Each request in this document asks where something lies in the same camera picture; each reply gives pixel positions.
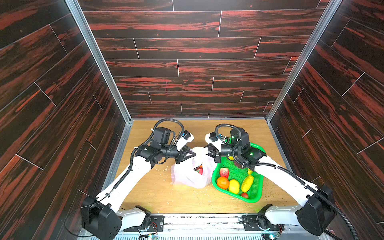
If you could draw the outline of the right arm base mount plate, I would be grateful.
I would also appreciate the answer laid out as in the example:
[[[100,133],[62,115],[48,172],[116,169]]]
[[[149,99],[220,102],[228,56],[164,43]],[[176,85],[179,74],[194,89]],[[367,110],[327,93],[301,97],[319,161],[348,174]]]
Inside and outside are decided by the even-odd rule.
[[[242,215],[239,217],[240,223],[245,231],[275,231],[282,232],[284,225],[273,225],[265,217],[259,217],[257,214]]]

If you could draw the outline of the red fake dragon fruit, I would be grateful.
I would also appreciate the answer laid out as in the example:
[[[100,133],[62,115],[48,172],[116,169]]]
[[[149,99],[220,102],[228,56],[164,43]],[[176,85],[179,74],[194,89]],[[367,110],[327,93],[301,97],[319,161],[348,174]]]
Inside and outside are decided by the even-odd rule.
[[[195,167],[194,168],[194,171],[196,171],[196,172],[198,172],[200,175],[202,175],[203,174],[203,165],[200,165],[200,166],[198,166],[198,167]]]

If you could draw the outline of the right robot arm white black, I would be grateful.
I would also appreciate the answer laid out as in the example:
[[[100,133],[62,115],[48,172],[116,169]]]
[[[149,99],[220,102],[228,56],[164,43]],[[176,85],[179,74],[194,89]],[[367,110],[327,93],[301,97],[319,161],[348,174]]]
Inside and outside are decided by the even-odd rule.
[[[264,150],[250,143],[249,134],[230,124],[219,124],[215,131],[206,134],[208,154],[216,163],[222,158],[233,159],[239,169],[251,170],[283,189],[296,202],[291,207],[264,206],[256,217],[258,228],[263,231],[284,229],[285,225],[301,226],[314,236],[326,234],[335,240],[337,236],[327,230],[336,216],[347,225],[352,238],[358,233],[348,217],[337,207],[333,191],[326,185],[318,187],[283,168]]]

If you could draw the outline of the pink printed plastic bag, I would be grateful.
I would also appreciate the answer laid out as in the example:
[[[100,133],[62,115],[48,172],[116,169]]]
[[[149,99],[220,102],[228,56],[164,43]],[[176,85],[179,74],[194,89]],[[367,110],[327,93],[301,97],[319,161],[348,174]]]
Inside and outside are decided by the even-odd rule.
[[[197,154],[195,157],[171,167],[172,184],[202,189],[212,182],[212,175],[217,163],[208,156],[208,148],[195,147],[192,151]],[[203,165],[202,175],[194,171],[194,168],[200,165]]]

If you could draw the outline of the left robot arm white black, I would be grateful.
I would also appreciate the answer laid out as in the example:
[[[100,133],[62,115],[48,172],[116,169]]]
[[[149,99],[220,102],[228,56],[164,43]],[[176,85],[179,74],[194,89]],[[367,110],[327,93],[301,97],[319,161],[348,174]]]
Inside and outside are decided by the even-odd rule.
[[[136,148],[130,165],[96,197],[87,197],[82,203],[81,225],[100,240],[112,240],[119,232],[132,227],[146,229],[150,211],[136,206],[120,210],[127,195],[162,158],[174,158],[179,164],[196,156],[189,147],[170,150],[167,146],[159,149],[150,146]]]

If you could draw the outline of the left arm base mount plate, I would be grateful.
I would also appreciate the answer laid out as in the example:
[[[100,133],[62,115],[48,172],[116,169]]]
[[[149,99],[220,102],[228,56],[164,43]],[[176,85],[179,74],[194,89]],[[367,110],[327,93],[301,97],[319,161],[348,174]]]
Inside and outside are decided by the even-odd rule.
[[[144,223],[138,227],[129,228],[130,231],[140,232],[162,232],[164,230],[165,216],[151,215],[144,220]]]

